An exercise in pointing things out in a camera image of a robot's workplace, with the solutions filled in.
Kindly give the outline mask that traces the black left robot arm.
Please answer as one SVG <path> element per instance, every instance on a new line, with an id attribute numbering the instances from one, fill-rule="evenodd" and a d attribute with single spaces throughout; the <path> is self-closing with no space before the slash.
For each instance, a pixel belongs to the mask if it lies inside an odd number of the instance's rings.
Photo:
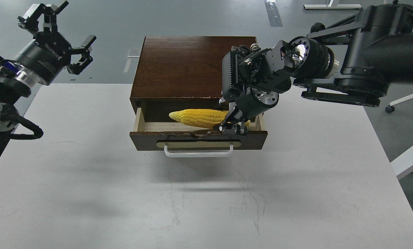
<path id="1" fill-rule="evenodd" d="M 32 41 L 13 59 L 0 56 L 0 156 L 10 140 L 37 140 L 44 134 L 21 115 L 16 102 L 28 98 L 35 86 L 50 85 L 63 69 L 79 75 L 93 61 L 90 52 L 96 36 L 89 35 L 73 48 L 58 31 L 57 16 L 68 4 L 33 4 L 18 16 L 18 26 L 33 35 Z"/>

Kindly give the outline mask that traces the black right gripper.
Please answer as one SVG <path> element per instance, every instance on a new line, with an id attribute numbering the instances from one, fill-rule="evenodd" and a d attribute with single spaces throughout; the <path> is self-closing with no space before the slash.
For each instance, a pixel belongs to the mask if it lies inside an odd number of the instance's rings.
<path id="1" fill-rule="evenodd" d="M 279 79 L 269 70 L 272 49 L 232 48 L 222 59 L 222 100 L 230 110 L 219 123 L 224 135 L 246 136 L 249 119 L 279 102 Z"/>

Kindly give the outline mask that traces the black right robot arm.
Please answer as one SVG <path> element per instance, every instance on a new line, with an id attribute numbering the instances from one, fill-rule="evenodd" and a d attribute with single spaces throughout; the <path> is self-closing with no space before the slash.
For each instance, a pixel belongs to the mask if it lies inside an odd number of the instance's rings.
<path id="1" fill-rule="evenodd" d="M 277 105 L 291 86 L 309 100 L 377 107 L 392 83 L 413 84 L 413 6 L 371 5 L 273 48 L 232 47 L 222 60 L 229 112 L 214 130 L 245 136 L 246 121 Z"/>

